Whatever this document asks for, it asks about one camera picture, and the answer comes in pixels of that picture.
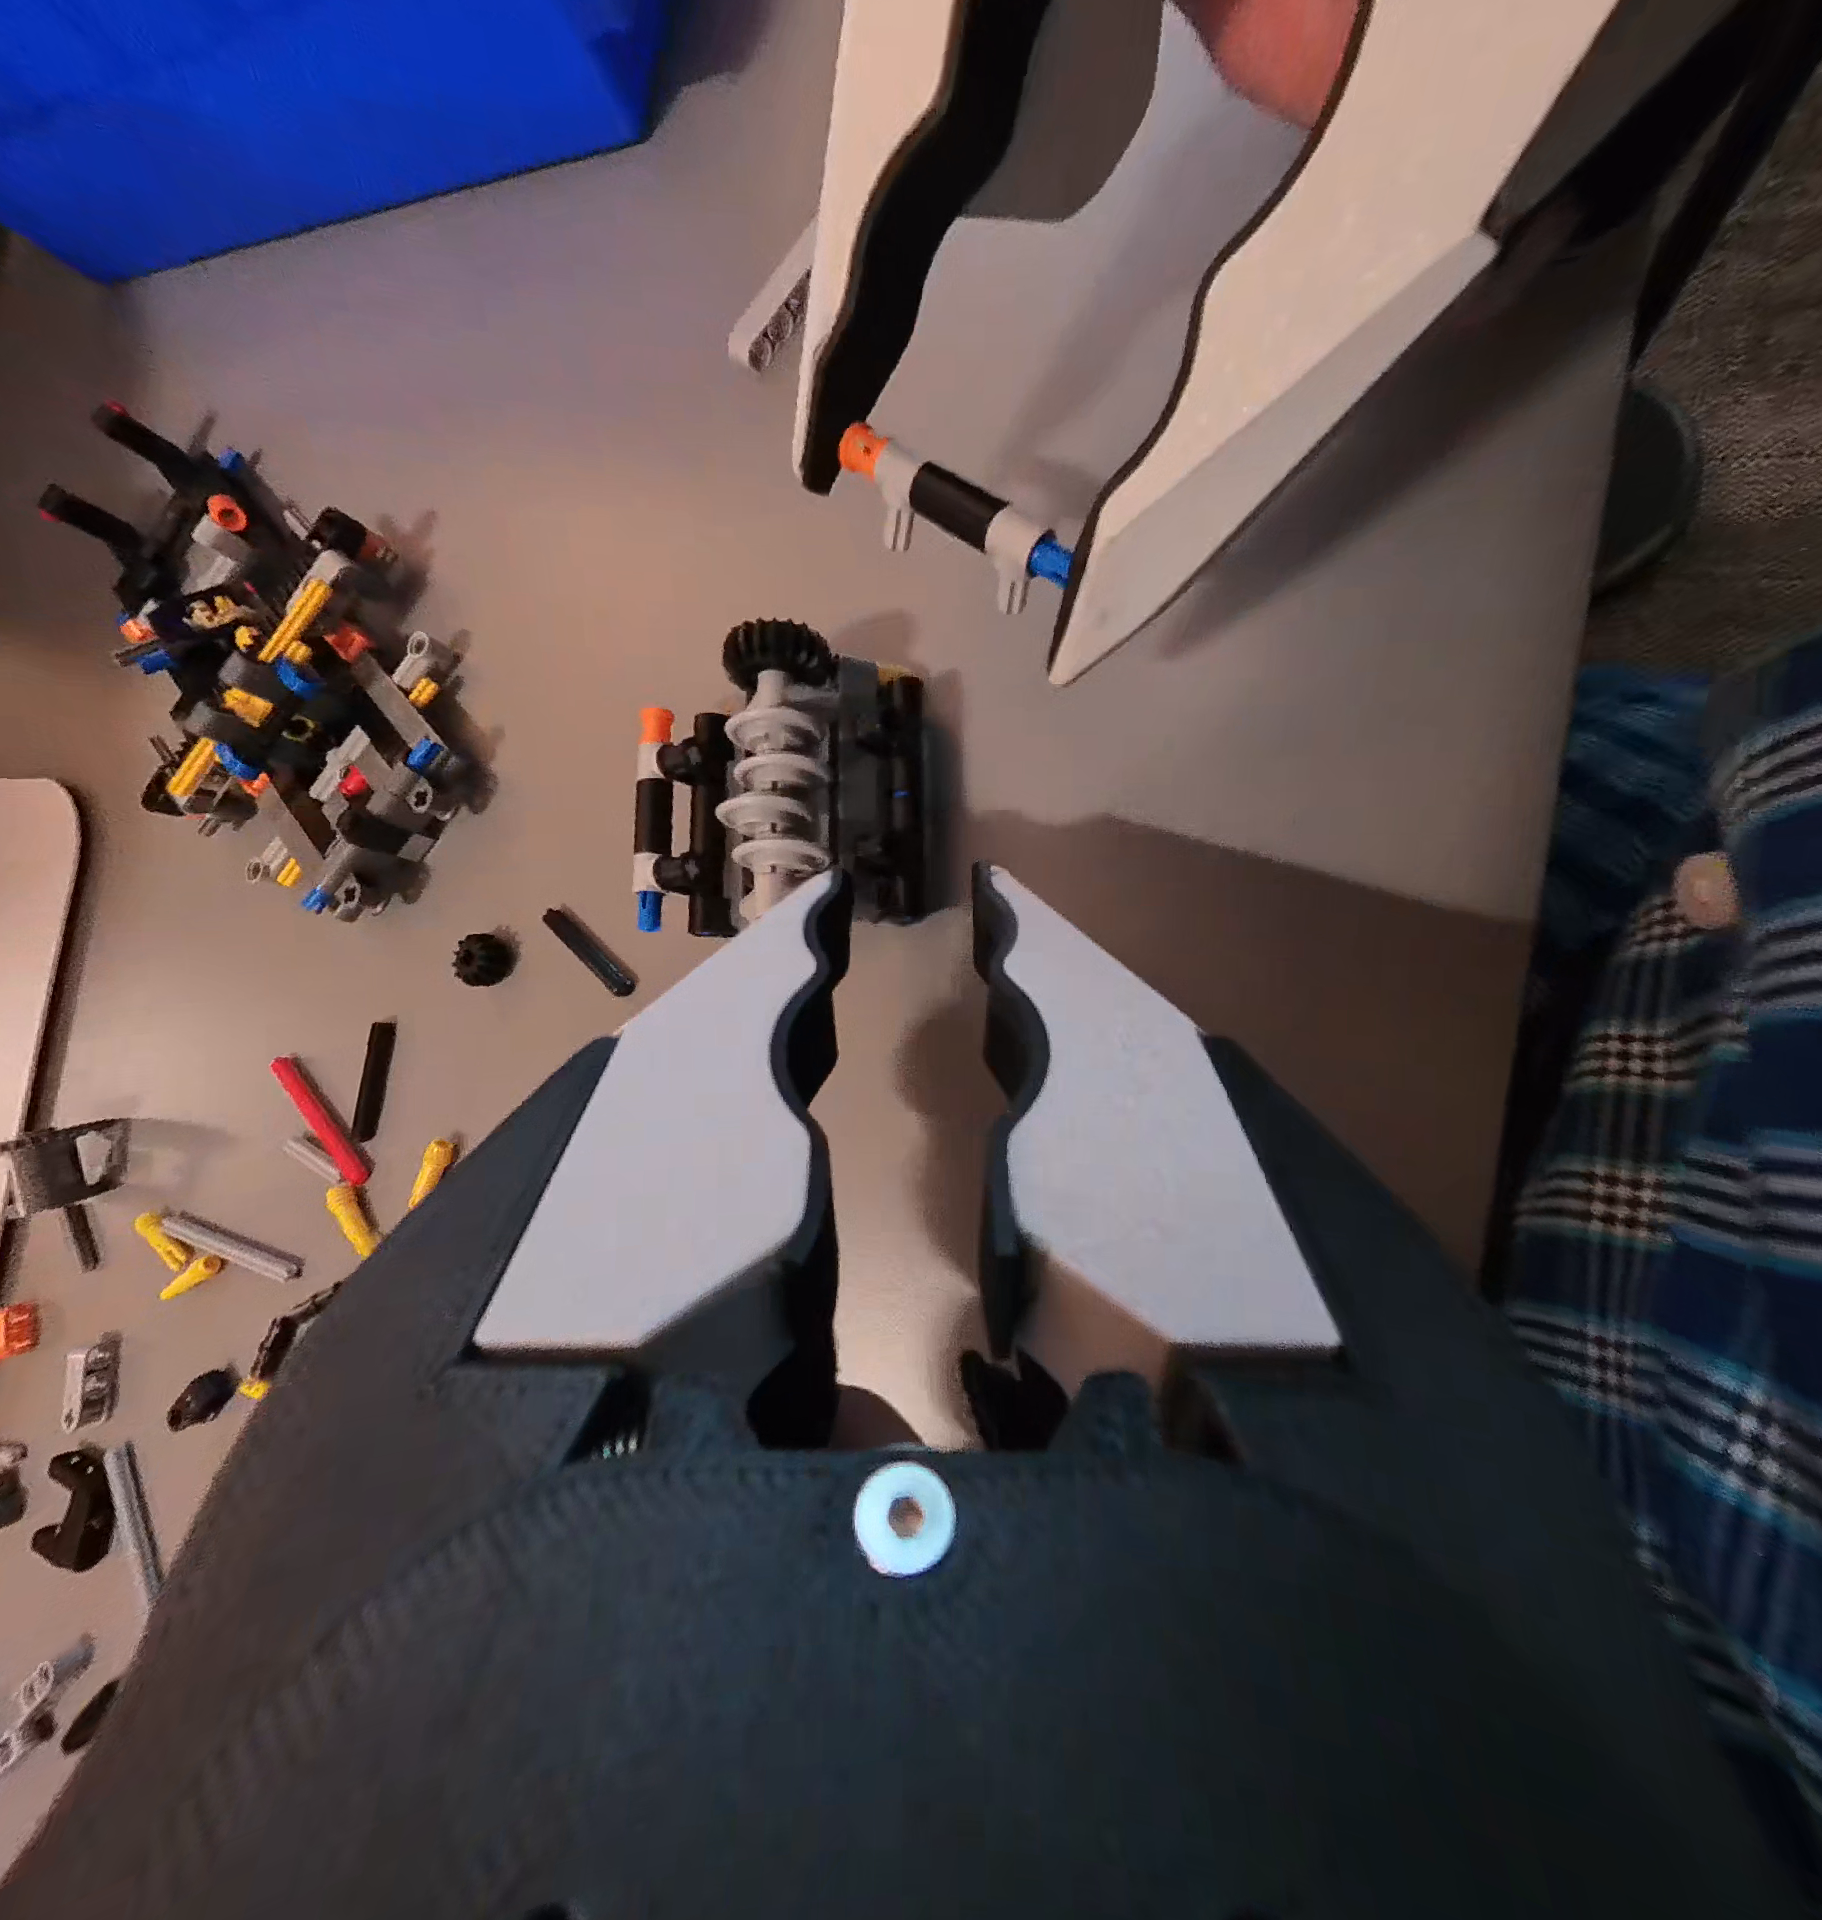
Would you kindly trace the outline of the small lego engine assembly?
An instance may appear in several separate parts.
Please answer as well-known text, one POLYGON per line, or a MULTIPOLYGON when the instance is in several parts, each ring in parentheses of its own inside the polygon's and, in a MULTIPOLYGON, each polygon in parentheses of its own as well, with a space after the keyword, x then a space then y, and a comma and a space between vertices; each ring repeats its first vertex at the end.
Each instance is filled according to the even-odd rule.
POLYGON ((726 940, 803 885, 840 873, 852 914, 912 927, 929 912, 924 680, 840 655, 784 618, 735 625, 719 666, 731 713, 637 715, 633 921, 657 933, 667 901, 686 931, 726 940))

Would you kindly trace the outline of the light grey lego beam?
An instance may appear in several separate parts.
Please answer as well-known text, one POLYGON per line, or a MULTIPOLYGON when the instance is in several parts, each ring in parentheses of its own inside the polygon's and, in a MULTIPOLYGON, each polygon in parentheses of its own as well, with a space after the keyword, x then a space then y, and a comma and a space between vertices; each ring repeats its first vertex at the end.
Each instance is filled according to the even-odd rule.
POLYGON ((757 288, 728 333, 726 356, 731 367, 752 375, 770 371, 803 324, 810 286, 811 268, 794 263, 780 266, 776 276, 757 288))

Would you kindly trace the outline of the large blue plastic bin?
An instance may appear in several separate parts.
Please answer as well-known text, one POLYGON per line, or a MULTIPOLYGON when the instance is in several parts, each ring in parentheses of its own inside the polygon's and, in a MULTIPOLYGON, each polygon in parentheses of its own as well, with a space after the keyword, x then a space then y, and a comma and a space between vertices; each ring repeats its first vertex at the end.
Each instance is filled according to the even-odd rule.
POLYGON ((95 282, 619 151, 662 3, 0 3, 0 226, 95 282))

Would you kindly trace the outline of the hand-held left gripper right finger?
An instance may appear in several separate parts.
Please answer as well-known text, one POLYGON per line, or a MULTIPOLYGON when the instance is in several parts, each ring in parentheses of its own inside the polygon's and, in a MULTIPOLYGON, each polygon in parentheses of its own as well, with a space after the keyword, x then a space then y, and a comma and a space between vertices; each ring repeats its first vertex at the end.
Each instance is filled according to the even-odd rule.
POLYGON ((1204 1030, 1007 868, 971 870, 969 910, 1003 1100, 978 1227, 978 1439, 1052 1443, 1099 1376, 1168 1413, 1196 1366, 1341 1356, 1204 1030))

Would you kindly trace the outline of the short black lego axle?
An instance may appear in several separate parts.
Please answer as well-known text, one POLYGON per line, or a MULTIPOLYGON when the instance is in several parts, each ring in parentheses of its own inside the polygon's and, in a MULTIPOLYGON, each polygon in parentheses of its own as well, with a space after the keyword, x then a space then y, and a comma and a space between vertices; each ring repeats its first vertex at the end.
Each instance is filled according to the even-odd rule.
POLYGON ((558 905, 539 916, 543 931, 612 997, 632 998, 637 974, 573 908, 558 905))

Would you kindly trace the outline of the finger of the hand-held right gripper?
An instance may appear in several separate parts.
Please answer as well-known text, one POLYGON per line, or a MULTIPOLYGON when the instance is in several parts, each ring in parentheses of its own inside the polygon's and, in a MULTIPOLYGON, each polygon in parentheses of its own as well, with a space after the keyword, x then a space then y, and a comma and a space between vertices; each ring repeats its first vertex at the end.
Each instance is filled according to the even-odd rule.
POLYGON ((1612 9, 1359 4, 1292 168, 1198 286, 1162 415, 1092 505, 1050 684, 1160 617, 1491 264, 1481 219, 1612 9))
POLYGON ((937 251, 1010 154, 1047 3, 843 4, 796 403, 825 496, 909 349, 937 251))

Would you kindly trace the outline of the lego axle with orange pin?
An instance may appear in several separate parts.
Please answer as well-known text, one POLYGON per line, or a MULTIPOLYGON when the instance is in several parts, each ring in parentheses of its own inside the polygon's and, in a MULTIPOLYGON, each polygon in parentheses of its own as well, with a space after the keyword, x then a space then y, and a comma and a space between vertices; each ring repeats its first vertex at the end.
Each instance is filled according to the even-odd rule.
POLYGON ((993 570, 993 598, 1002 615, 1017 615, 1032 583, 1065 590, 1071 548, 1017 505, 987 492, 936 460, 852 422, 836 447, 837 469, 872 484, 882 510, 882 547, 905 553, 919 527, 969 548, 993 570))

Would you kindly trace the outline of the person's right hand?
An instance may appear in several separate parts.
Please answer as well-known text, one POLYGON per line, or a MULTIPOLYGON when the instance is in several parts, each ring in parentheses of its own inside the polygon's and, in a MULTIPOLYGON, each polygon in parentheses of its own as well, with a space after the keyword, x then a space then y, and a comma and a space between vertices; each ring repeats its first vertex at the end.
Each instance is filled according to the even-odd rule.
POLYGON ((1238 98, 1308 132, 1337 87, 1359 3, 1184 3, 1182 12, 1238 98))

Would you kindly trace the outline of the black curved lego piece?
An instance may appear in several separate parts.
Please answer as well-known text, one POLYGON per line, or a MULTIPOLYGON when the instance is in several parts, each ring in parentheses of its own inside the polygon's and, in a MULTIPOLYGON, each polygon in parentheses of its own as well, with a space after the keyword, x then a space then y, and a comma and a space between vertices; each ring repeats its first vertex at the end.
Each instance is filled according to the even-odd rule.
POLYGON ((46 1479, 62 1492, 63 1509, 33 1529, 30 1551, 56 1573, 92 1573, 106 1560, 115 1534, 106 1454, 98 1447, 56 1452, 46 1479))

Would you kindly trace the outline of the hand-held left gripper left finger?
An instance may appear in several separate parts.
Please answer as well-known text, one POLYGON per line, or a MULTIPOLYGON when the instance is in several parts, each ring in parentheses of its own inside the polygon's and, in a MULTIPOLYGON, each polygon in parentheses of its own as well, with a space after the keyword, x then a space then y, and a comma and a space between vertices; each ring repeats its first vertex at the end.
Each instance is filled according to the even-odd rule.
POLYGON ((735 1392, 762 1445, 825 1445, 840 1388, 827 1141, 852 885, 806 881, 630 1019, 472 1345, 735 1392))

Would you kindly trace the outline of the person's dark shoe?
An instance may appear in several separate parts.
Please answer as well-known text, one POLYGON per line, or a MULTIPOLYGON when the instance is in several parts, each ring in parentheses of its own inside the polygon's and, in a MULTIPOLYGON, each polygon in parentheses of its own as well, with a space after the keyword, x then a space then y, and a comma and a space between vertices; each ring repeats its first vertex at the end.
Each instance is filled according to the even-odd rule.
POLYGON ((1600 514, 1590 601, 1643 581, 1688 536, 1697 509, 1703 449, 1691 417, 1643 381, 1625 387, 1600 514))

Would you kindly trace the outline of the large lego chassis assembly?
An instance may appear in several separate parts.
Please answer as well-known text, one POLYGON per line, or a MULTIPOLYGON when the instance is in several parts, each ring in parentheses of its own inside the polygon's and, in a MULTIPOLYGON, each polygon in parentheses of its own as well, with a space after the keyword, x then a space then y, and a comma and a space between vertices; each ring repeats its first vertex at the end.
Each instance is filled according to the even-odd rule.
POLYGON ((406 622, 398 547, 301 514, 241 450, 172 443, 115 400, 89 422, 166 491, 146 522, 60 484, 35 505, 107 551, 112 659, 169 693, 140 808, 199 839, 253 830, 246 878, 310 918, 415 902, 482 771, 445 725, 461 652, 406 622))

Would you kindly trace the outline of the person's blue plaid shirt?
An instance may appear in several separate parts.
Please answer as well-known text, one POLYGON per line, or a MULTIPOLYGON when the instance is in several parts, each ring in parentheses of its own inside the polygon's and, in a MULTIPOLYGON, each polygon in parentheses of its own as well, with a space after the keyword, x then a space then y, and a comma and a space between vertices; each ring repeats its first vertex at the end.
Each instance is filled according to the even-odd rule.
POLYGON ((1822 633, 1577 673, 1493 1287, 1822 1917, 1822 633))

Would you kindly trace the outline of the red lego axle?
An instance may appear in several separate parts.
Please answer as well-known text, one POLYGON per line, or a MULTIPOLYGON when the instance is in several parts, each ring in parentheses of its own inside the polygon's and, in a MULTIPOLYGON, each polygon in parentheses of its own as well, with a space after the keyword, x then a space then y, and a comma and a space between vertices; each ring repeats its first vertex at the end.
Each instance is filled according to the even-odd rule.
POLYGON ((332 1166, 333 1181, 339 1186, 363 1189, 371 1175, 365 1149, 352 1137, 310 1068, 297 1057, 277 1055, 269 1062, 269 1074, 304 1122, 305 1132, 317 1142, 323 1160, 332 1166))

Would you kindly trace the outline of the black lego link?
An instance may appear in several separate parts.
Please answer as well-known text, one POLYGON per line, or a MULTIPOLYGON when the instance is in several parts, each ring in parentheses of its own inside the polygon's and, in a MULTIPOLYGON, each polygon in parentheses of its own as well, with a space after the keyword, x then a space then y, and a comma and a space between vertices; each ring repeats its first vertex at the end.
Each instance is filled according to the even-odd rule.
POLYGON ((322 1316, 322 1312, 330 1308, 344 1287, 344 1283, 325 1285, 317 1292, 301 1299, 297 1305, 271 1318, 247 1370, 236 1385, 237 1396, 251 1402, 260 1402, 267 1396, 280 1370, 297 1346, 301 1332, 305 1332, 322 1316))

